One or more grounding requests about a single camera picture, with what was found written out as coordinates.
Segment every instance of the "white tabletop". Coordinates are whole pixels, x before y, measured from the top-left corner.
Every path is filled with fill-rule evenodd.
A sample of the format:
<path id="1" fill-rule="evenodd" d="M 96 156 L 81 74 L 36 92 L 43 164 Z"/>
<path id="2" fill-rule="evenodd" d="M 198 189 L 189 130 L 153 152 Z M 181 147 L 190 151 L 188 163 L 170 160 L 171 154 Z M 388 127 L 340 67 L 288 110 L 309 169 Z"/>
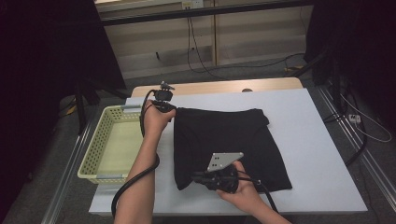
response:
<path id="1" fill-rule="evenodd" d="M 129 104 L 141 104 L 137 97 Z M 262 109 L 268 128 L 285 162 L 292 189 L 272 192 L 282 214 L 344 214 L 367 211 L 321 117 L 306 89 L 174 96 L 178 107 L 218 111 Z M 158 147 L 155 216 L 244 215 L 216 192 L 191 183 L 179 191 L 174 179 L 173 122 L 163 131 Z M 90 213 L 110 216 L 120 186 L 100 185 Z M 268 203 L 265 194 L 263 199 Z"/>

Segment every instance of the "folded black cloth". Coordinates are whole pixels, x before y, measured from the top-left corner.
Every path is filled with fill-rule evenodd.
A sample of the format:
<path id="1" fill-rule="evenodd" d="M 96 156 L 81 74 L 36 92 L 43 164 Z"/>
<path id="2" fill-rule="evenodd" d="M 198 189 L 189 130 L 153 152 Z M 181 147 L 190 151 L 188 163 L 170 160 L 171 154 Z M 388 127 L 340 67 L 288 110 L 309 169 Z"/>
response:
<path id="1" fill-rule="evenodd" d="M 250 178 L 270 191 L 291 189 L 282 156 L 260 109 L 238 112 L 178 108 L 174 129 L 177 188 L 192 181 L 193 172 L 205 171 L 214 152 L 243 152 L 240 161 Z"/>

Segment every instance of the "plastic basket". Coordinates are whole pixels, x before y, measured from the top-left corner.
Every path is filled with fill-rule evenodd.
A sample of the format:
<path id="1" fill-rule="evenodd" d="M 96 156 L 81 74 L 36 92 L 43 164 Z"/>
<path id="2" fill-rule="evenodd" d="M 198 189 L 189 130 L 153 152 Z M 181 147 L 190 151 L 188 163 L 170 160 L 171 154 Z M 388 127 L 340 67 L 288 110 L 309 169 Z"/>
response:
<path id="1" fill-rule="evenodd" d="M 124 113 L 120 105 L 108 106 L 93 133 L 78 169 L 78 177 L 94 184 L 124 183 L 143 141 L 140 113 Z"/>

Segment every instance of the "forearm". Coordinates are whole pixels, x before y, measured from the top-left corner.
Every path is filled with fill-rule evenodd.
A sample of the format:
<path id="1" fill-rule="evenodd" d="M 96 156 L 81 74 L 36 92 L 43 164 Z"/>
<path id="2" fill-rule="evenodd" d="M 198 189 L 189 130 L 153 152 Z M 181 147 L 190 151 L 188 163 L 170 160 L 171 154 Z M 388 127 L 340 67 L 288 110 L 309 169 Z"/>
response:
<path id="1" fill-rule="evenodd" d="M 254 208 L 250 213 L 255 218 L 257 218 L 262 224 L 288 224 L 285 218 L 283 218 L 280 214 L 272 210 L 266 203 L 262 202 L 258 206 Z"/>
<path id="2" fill-rule="evenodd" d="M 145 136 L 127 180 L 154 164 L 160 137 L 161 134 Z M 151 223 L 154 206 L 154 181 L 155 175 L 154 172 L 151 172 L 135 182 L 121 195 L 115 223 Z"/>

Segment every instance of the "person's hand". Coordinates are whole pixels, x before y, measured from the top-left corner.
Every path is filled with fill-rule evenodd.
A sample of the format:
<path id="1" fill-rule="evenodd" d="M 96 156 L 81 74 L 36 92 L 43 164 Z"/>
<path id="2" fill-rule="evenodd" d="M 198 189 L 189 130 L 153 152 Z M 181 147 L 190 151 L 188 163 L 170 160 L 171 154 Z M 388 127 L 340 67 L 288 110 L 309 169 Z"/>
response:
<path id="1" fill-rule="evenodd" d="M 245 172 L 245 168 L 240 161 L 235 161 L 233 165 L 235 165 L 236 170 Z M 238 176 L 250 178 L 248 175 L 240 172 L 238 172 Z M 221 199 L 232 203 L 238 209 L 251 215 L 253 215 L 257 209 L 266 206 L 257 190 L 254 188 L 253 183 L 250 181 L 239 180 L 238 189 L 234 194 L 219 189 L 216 190 L 216 193 Z"/>
<path id="2" fill-rule="evenodd" d="M 176 114 L 176 110 L 171 110 L 168 113 L 159 111 L 151 100 L 147 100 L 145 104 L 145 135 L 161 135 L 163 129 L 168 124 L 168 121 Z"/>

